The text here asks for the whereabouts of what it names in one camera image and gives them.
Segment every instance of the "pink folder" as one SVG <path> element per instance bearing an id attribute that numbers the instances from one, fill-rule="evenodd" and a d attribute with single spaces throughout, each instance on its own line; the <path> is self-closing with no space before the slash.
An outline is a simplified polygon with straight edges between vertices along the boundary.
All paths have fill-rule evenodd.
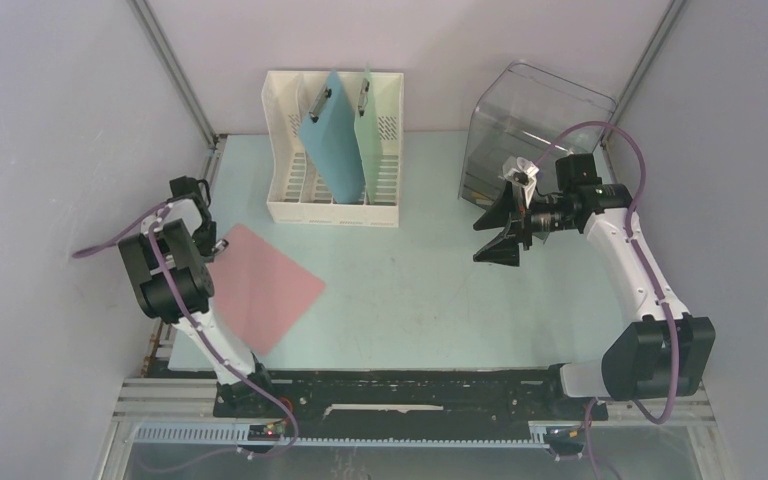
<path id="1" fill-rule="evenodd" d="M 256 354 L 266 355 L 325 289 L 325 283 L 244 225 L 208 265 L 220 318 Z"/>

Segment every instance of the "metal frame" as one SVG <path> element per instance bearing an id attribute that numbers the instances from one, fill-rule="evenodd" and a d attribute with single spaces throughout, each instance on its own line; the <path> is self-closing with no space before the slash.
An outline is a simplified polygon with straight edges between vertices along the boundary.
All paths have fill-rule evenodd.
<path id="1" fill-rule="evenodd" d="M 105 438 L 96 479 L 120 480 L 124 478 L 128 458 L 134 443 L 152 442 L 161 438 L 161 443 L 203 443 L 213 445 L 236 445 L 239 435 L 223 438 L 203 438 L 194 441 L 192 435 L 176 434 L 193 428 L 205 432 L 236 432 L 245 430 L 248 423 L 262 423 L 264 419 L 236 419 L 213 417 L 216 397 L 216 381 L 213 379 L 162 379 L 132 378 L 126 380 L 116 403 L 110 428 Z M 645 401 L 644 404 L 657 410 L 662 401 Z M 633 404 L 629 402 L 608 402 L 609 419 L 595 422 L 602 427 L 637 427 L 651 425 Z M 440 447 L 469 448 L 545 448 L 542 436 L 550 427 L 575 426 L 576 422 L 532 422 L 532 441 L 514 443 L 471 444 L 453 442 Z M 691 397 L 679 398 L 673 411 L 671 426 L 687 428 L 702 480 L 736 479 L 728 454 L 717 429 L 714 413 L 708 402 L 704 387 Z M 304 446 L 345 446 L 345 439 L 303 439 Z M 405 446 L 404 442 L 352 442 L 353 446 Z"/>
<path id="2" fill-rule="evenodd" d="M 628 79 L 622 93 L 620 93 L 620 97 L 617 101 L 617 108 L 608 120 L 609 123 L 617 125 L 620 120 L 622 120 L 622 116 L 625 114 L 626 110 L 628 110 L 628 106 L 634 98 L 634 95 L 637 93 L 640 84 L 643 82 L 643 78 L 649 72 L 652 63 L 661 52 L 664 43 L 666 43 L 667 38 L 675 27 L 681 13 L 684 11 L 687 2 L 688 0 L 672 0 L 669 6 L 667 6 L 664 15 L 661 17 L 661 21 L 658 22 L 658 27 L 655 28 L 655 32 L 652 34 L 649 43 L 646 45 L 646 49 L 643 50 L 640 60 L 637 61 L 637 65 L 634 67 L 634 72 L 632 72 L 631 78 Z M 613 131 L 607 132 L 605 138 L 610 139 L 612 133 Z"/>
<path id="3" fill-rule="evenodd" d="M 184 70 L 175 57 L 175 52 L 172 51 L 169 40 L 167 40 L 166 35 L 163 33 L 163 29 L 160 27 L 160 23 L 157 21 L 157 17 L 154 15 L 154 10 L 151 9 L 148 0 L 128 0 L 128 2 L 131 4 L 134 14 L 142 25 L 149 42 L 154 47 L 157 58 L 163 64 L 166 72 L 169 73 L 169 79 L 181 95 L 184 105 L 186 105 L 193 116 L 193 120 L 195 120 L 205 141 L 211 147 L 215 146 L 216 132 L 210 126 L 210 121 L 207 119 L 201 104 L 199 104 L 195 91 L 192 85 L 190 85 L 189 80 L 187 80 L 187 76 L 184 75 Z"/>
<path id="4" fill-rule="evenodd" d="M 219 165 L 222 163 L 222 155 L 225 153 L 225 144 L 228 143 L 228 135 L 218 135 L 216 145 L 201 171 L 201 178 L 207 180 L 207 183 L 213 185 L 216 180 L 216 174 L 219 173 Z"/>

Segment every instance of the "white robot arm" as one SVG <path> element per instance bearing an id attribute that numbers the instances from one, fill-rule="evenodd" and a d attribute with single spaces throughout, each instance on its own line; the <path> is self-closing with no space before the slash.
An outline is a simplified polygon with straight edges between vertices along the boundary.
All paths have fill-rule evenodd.
<path id="1" fill-rule="evenodd" d="M 224 240 L 216 242 L 216 224 L 198 182 L 182 177 L 170 186 L 173 197 L 142 220 L 139 233 L 118 242 L 137 302 L 148 317 L 159 317 L 190 337 L 213 366 L 226 404 L 251 401 L 251 391 L 241 384 L 239 376 L 269 390 L 268 374 L 212 308 L 213 282 L 206 263 L 227 244 Z M 150 233 L 165 258 L 175 293 L 152 250 Z M 179 308 L 176 293 L 192 321 Z"/>
<path id="2" fill-rule="evenodd" d="M 677 395 L 692 395 L 714 342 L 713 325 L 692 317 L 667 283 L 637 213 L 628 217 L 626 187 L 602 184 L 592 155 L 570 155 L 556 167 L 561 193 L 532 201 L 537 168 L 522 158 L 505 162 L 505 190 L 473 226 L 503 230 L 473 259 L 518 266 L 520 245 L 528 250 L 532 235 L 578 229 L 599 252 L 627 327 L 602 359 L 560 367 L 563 393 L 616 400 L 666 397 L 673 374 L 669 312 L 679 332 Z"/>

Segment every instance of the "metal clip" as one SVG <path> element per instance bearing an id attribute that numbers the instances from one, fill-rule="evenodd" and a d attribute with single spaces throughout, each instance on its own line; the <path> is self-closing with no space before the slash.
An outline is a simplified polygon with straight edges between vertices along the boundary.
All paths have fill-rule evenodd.
<path id="1" fill-rule="evenodd" d="M 358 98 L 358 115 L 361 117 L 366 111 L 366 96 L 369 94 L 369 80 L 363 79 L 360 85 L 360 97 Z"/>
<path id="2" fill-rule="evenodd" d="M 310 107 L 308 115 L 313 123 L 319 121 L 319 114 L 322 109 L 325 108 L 325 102 L 331 98 L 331 89 L 327 85 L 322 86 L 322 90 L 319 91 L 319 95 L 316 96 L 316 100 L 313 102 L 313 106 Z"/>

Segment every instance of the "purple cable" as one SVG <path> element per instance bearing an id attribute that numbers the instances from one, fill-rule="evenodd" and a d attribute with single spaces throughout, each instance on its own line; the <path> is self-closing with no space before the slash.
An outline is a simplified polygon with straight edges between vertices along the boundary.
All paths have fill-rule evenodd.
<path id="1" fill-rule="evenodd" d="M 546 150 L 544 150 L 540 157 L 537 158 L 537 160 L 534 162 L 534 165 L 539 167 L 540 164 L 549 156 L 549 152 L 558 146 L 561 140 L 566 138 L 567 135 L 586 127 L 602 127 L 616 132 L 618 135 L 623 137 L 631 146 L 631 149 L 634 150 L 634 154 L 637 156 L 637 163 L 640 165 L 640 184 L 637 187 L 637 191 L 634 193 L 634 197 L 632 197 L 631 204 L 629 204 L 628 211 L 626 211 L 625 214 L 625 233 L 628 237 L 628 240 L 630 241 L 631 247 L 634 249 L 637 257 L 640 259 L 640 263 L 643 264 L 643 269 L 646 271 L 646 276 L 649 277 L 649 281 L 652 283 L 652 288 L 655 291 L 655 295 L 658 297 L 658 303 L 660 303 L 661 309 L 664 311 L 664 317 L 666 318 L 667 327 L 670 333 L 670 385 L 667 392 L 667 401 L 664 405 L 664 411 L 659 417 L 652 415 L 652 413 L 648 411 L 646 407 L 640 403 L 640 401 L 634 400 L 634 404 L 637 405 L 637 408 L 640 409 L 640 412 L 643 413 L 643 416 L 646 417 L 647 420 L 656 425 L 663 425 L 670 418 L 670 415 L 672 415 L 673 407 L 675 406 L 676 395 L 678 393 L 678 328 L 676 327 L 675 318 L 673 317 L 673 312 L 670 309 L 669 303 L 664 301 L 666 297 L 664 295 L 663 288 L 661 287 L 661 283 L 658 281 L 658 277 L 655 275 L 655 271 L 652 269 L 652 265 L 649 264 L 649 260 L 643 253 L 643 248 L 640 246 L 640 243 L 637 241 L 637 239 L 634 238 L 634 231 L 631 224 L 634 218 L 634 212 L 637 211 L 637 203 L 640 200 L 640 197 L 643 195 L 643 188 L 646 186 L 646 161 L 643 159 L 643 152 L 640 150 L 637 142 L 631 138 L 631 135 L 629 135 L 628 132 L 622 128 L 616 125 L 612 125 L 608 122 L 592 120 L 589 122 L 582 122 L 577 125 L 573 125 L 561 132 L 561 134 L 555 137 L 549 146 L 546 147 Z M 593 445 L 590 441 L 591 410 L 593 409 L 593 405 L 595 405 L 595 403 L 596 399 L 594 398 L 587 405 L 587 410 L 585 411 L 584 415 L 584 431 L 587 454 L 590 458 L 590 463 L 593 466 L 593 471 L 596 474 L 596 478 L 602 478 L 596 466 L 596 460 L 593 457 Z"/>
<path id="2" fill-rule="evenodd" d="M 166 278 L 166 283 L 169 285 L 169 290 L 172 292 L 172 297 L 175 298 L 175 303 L 178 305 L 181 313 L 184 315 L 184 317 L 186 317 L 187 321 L 190 323 L 190 326 L 193 327 L 193 330 L 195 330 L 196 334 L 204 343 L 204 346 L 217 362 L 223 365 L 229 372 L 231 372 L 231 374 L 237 377 L 241 382 L 245 383 L 249 388 L 277 405 L 278 408 L 280 408 L 287 415 L 287 418 L 289 418 L 290 422 L 293 424 L 293 438 L 286 445 L 278 447 L 277 449 L 270 450 L 266 453 L 255 453 L 250 451 L 248 453 L 251 456 L 257 457 L 274 457 L 281 455 L 282 453 L 289 450 L 290 447 L 292 447 L 299 439 L 299 423 L 296 421 L 296 416 L 293 415 L 293 412 L 290 411 L 290 409 L 287 408 L 283 402 L 273 397 L 272 394 L 266 390 L 260 388 L 256 383 L 249 380 L 246 375 L 243 374 L 243 372 L 237 370 L 235 367 L 231 366 L 230 362 L 222 358 L 222 355 L 220 355 L 213 344 L 210 343 L 210 340 L 208 340 L 207 336 L 199 329 L 198 322 L 196 322 L 196 320 L 190 314 L 186 303 L 184 303 L 184 298 L 181 296 L 181 292 L 178 291 L 178 287 L 175 285 L 175 280 L 172 278 L 172 273 L 169 271 L 169 267 L 166 266 L 166 260 L 163 257 L 163 253 L 160 251 L 160 246 L 158 246 L 157 238 L 154 235 L 154 227 L 160 224 L 162 221 L 161 217 L 163 217 L 163 215 L 165 215 L 165 213 L 161 213 L 158 216 L 158 219 L 151 225 L 151 227 L 149 227 L 148 234 L 146 236 L 148 237 L 148 241 L 151 244 L 151 251 L 154 252 L 157 263 L 160 266 L 160 271 L 163 273 L 163 277 Z"/>
<path id="3" fill-rule="evenodd" d="M 139 225 L 140 222 L 145 220 L 146 217 L 156 213 L 158 210 L 163 208 L 165 205 L 166 205 L 166 202 L 158 203 L 157 205 L 151 207 L 147 212 L 145 212 L 144 214 L 140 215 L 139 218 L 134 220 L 134 223 L 128 225 L 128 227 L 125 228 L 125 230 L 122 230 L 121 232 L 119 232 L 119 234 L 117 234 L 115 237 L 111 238 L 110 240 L 108 240 L 108 241 L 106 241 L 104 243 L 101 243 L 101 244 L 98 244 L 98 245 L 93 245 L 92 247 L 87 247 L 87 248 L 78 250 L 77 252 L 72 254 L 72 258 L 86 258 L 86 257 L 90 257 L 90 256 L 95 255 L 96 253 L 98 253 L 98 252 L 100 252 L 102 250 L 108 249 L 108 248 L 116 245 L 117 243 L 119 243 L 119 240 L 122 240 L 122 238 L 124 238 L 125 235 L 130 233 L 131 230 L 133 230 L 137 225 Z"/>

